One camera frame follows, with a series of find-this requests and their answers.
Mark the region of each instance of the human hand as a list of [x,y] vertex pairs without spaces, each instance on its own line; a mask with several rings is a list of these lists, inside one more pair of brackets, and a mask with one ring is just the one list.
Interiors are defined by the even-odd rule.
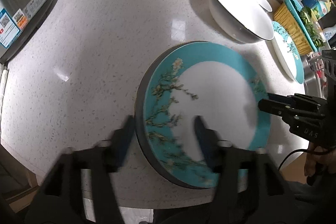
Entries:
[[[315,152],[327,151],[327,149],[317,146],[311,142],[309,143],[308,150]],[[327,166],[328,172],[330,174],[336,173],[336,150],[333,150],[330,153],[321,156],[307,153],[306,162],[304,165],[305,176],[311,177],[315,174],[315,166],[317,162]]]

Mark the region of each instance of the qr code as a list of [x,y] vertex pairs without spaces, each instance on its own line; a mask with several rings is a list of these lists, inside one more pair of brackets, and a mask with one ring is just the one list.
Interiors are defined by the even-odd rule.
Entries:
[[21,17],[23,17],[23,13],[21,13],[20,10],[17,11],[16,15],[14,15],[14,20],[16,22],[19,22],[19,20],[21,19]]
[[2,27],[3,28],[5,28],[6,26],[7,26],[7,24],[8,24],[8,22],[9,22],[9,17],[7,16],[7,15],[5,15],[2,19],[1,19],[1,25],[2,25]]

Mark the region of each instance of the white plate center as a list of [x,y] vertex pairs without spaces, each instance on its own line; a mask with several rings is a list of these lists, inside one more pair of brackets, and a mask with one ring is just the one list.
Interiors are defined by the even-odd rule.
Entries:
[[290,72],[292,73],[293,77],[296,78],[296,64],[295,64],[295,59],[293,54],[290,52],[290,44],[288,44],[287,42],[284,42],[283,37],[277,33],[274,32],[274,37],[278,43],[280,52],[290,70]]
[[182,73],[177,85],[182,84],[183,89],[198,95],[192,100],[182,90],[171,93],[179,102],[170,106],[170,115],[182,115],[172,133],[187,155],[203,159],[193,130],[195,115],[203,116],[208,128],[223,140],[248,148],[257,125],[257,103],[249,83],[236,70],[220,62],[201,62]]

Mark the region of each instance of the floral pattern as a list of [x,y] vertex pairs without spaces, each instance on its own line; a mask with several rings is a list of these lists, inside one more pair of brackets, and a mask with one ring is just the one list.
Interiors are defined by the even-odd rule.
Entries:
[[295,44],[284,27],[282,27],[280,24],[273,24],[273,30],[282,36],[283,42],[287,44],[287,51],[291,52],[296,60],[299,60],[299,56],[296,54],[297,49]]
[[[157,85],[152,88],[152,95],[156,97],[155,104],[152,108],[152,111],[148,117],[146,117],[146,125],[156,128],[154,131],[147,133],[148,138],[151,142],[157,142],[160,145],[170,144],[174,145],[178,150],[176,151],[166,151],[163,150],[163,154],[167,160],[160,160],[161,164],[168,172],[173,172],[173,170],[186,170],[188,166],[193,167],[206,167],[204,161],[195,161],[192,160],[189,156],[183,151],[183,145],[178,144],[175,138],[168,138],[164,135],[163,132],[160,132],[160,128],[172,128],[177,126],[177,123],[182,119],[181,114],[171,115],[169,112],[169,107],[171,104],[177,104],[177,101],[174,97],[171,97],[168,100],[167,105],[159,106],[159,102],[162,99],[162,96],[165,92],[172,92],[173,90],[180,90],[186,95],[190,96],[191,100],[197,100],[198,95],[189,92],[188,89],[183,88],[183,84],[179,85],[179,70],[183,67],[183,60],[177,58],[171,65],[171,68],[168,72],[161,75]],[[166,116],[164,122],[157,122],[157,117],[161,114]],[[204,181],[205,175],[199,173],[199,171],[193,169],[195,174],[199,174],[199,180]]]
[[[189,55],[193,51],[203,54],[194,58]],[[221,52],[218,60],[213,52]],[[238,65],[237,70],[239,73],[247,73],[249,76],[249,79],[246,78],[246,80],[255,94],[255,100],[267,97],[267,93],[253,68],[238,53],[210,42],[195,42],[179,48],[178,51],[168,55],[153,73],[143,105],[145,134],[152,152],[162,167],[173,177],[193,186],[207,188],[216,185],[218,174],[211,172],[203,160],[193,160],[184,152],[183,145],[174,136],[172,130],[172,128],[179,126],[184,115],[181,115],[180,112],[172,113],[171,107],[179,104],[177,97],[171,93],[176,90],[182,93],[181,95],[185,96],[187,100],[198,100],[199,95],[194,94],[192,88],[186,89],[180,82],[180,76],[189,67],[203,61],[217,61],[231,64],[233,67],[243,62],[246,65],[244,68],[247,69],[240,71],[241,66]],[[251,149],[254,149],[256,145],[263,146],[269,132],[269,115],[260,112],[258,115],[262,117],[256,128],[256,135],[260,138],[254,139],[256,143],[251,144]]]

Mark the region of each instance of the sink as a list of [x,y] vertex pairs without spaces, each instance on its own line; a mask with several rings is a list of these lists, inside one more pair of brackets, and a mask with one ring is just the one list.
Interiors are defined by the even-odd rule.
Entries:
[[301,57],[304,71],[304,90],[306,95],[315,96],[322,98],[322,89],[320,79],[316,72],[312,71],[307,58],[305,56]]

